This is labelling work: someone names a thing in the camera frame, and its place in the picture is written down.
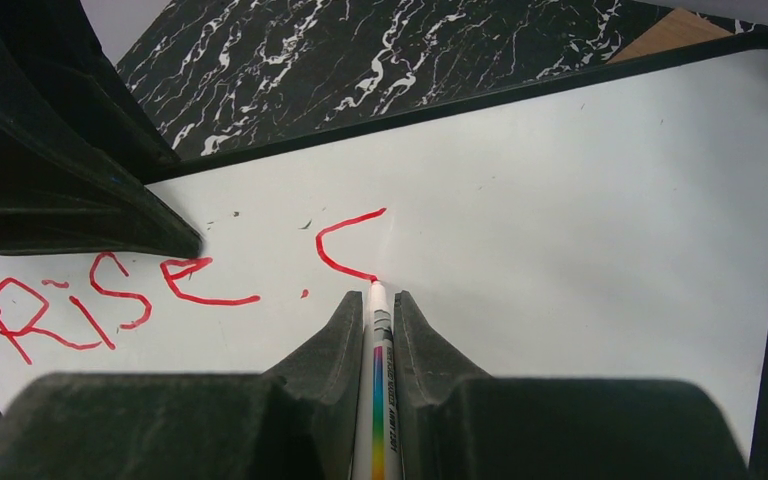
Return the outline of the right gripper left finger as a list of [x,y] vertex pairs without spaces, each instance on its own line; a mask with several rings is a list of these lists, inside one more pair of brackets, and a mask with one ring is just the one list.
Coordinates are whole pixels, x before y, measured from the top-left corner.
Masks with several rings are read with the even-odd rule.
[[260,374],[56,373],[0,418],[0,479],[346,479],[364,305]]

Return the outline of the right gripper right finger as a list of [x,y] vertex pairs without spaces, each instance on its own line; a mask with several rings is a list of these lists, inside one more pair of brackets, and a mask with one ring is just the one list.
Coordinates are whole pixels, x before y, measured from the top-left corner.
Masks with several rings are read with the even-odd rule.
[[746,479],[715,403],[666,379],[494,377],[395,297],[408,479]]

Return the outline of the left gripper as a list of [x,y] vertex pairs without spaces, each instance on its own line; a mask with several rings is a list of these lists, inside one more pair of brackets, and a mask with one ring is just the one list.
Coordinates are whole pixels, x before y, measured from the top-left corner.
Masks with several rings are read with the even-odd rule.
[[179,163],[80,2],[0,1],[0,255],[197,256],[147,187]]

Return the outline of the white whiteboard marker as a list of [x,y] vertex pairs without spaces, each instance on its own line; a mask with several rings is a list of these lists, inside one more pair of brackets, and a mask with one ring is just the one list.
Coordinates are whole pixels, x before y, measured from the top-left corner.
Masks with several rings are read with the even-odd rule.
[[363,350],[353,479],[403,477],[393,314],[385,286],[371,284],[364,304]]

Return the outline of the white whiteboard black frame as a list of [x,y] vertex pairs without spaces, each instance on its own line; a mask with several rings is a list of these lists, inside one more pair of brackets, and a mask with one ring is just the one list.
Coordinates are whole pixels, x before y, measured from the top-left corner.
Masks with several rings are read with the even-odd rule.
[[187,162],[194,260],[0,256],[0,407],[55,371],[262,371],[371,276],[503,377],[768,405],[768,33]]

